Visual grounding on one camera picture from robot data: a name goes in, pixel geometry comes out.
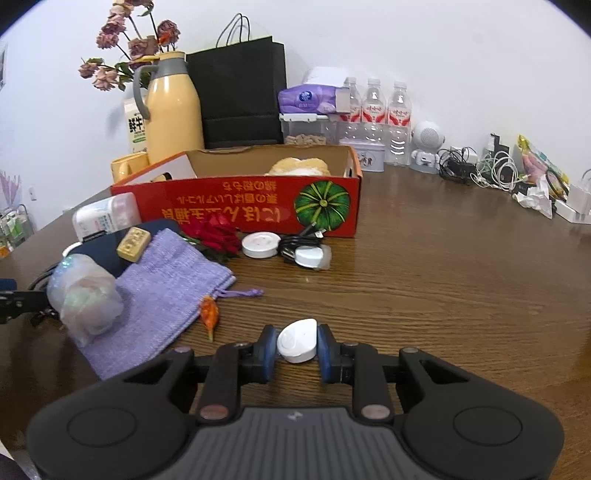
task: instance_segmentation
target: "purple tissue pack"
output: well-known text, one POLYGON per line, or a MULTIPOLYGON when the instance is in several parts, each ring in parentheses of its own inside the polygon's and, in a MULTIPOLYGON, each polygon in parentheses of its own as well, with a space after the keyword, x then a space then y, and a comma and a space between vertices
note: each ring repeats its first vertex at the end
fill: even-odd
POLYGON ((303 84, 279 92, 281 113, 349 113, 350 93, 348 87, 303 84))

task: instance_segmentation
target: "cardboard box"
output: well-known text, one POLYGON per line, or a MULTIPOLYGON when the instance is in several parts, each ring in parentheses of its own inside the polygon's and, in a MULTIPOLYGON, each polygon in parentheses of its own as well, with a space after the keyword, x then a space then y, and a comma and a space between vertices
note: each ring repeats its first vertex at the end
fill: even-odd
POLYGON ((192 216, 222 212, 243 232, 297 233, 316 221, 326 235, 353 237, 361 180, 350 147, 262 145, 182 153, 113 185, 111 193, 132 192, 144 222, 164 217, 182 226, 192 216), (265 175, 286 157, 321 158, 333 176, 265 175))

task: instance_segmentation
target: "purple drawstring bag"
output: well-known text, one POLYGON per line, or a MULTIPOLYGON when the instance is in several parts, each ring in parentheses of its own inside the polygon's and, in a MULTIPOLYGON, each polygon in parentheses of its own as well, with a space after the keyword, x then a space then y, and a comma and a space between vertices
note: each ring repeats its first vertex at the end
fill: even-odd
POLYGON ((205 295, 231 296, 225 290, 235 281, 230 269, 207 260, 173 231, 162 230, 115 282, 123 313, 80 350, 101 379, 124 372, 172 343, 197 318, 205 295))

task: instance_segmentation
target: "purple drawstring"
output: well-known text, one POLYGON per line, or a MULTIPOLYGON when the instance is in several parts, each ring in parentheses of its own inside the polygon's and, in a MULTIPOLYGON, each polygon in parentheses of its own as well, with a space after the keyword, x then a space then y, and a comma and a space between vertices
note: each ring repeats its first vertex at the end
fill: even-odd
POLYGON ((240 290, 218 290, 217 297, 220 299, 231 299, 233 297, 261 297, 263 291, 257 288, 251 288, 247 291, 240 290))

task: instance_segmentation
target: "gray ribbed panel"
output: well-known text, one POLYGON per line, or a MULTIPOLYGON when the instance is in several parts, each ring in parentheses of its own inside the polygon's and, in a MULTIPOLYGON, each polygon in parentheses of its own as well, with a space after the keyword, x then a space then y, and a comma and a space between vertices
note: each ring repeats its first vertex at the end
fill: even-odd
POLYGON ((231 425, 199 430, 154 480, 434 480, 393 432, 344 408, 246 408, 231 425))

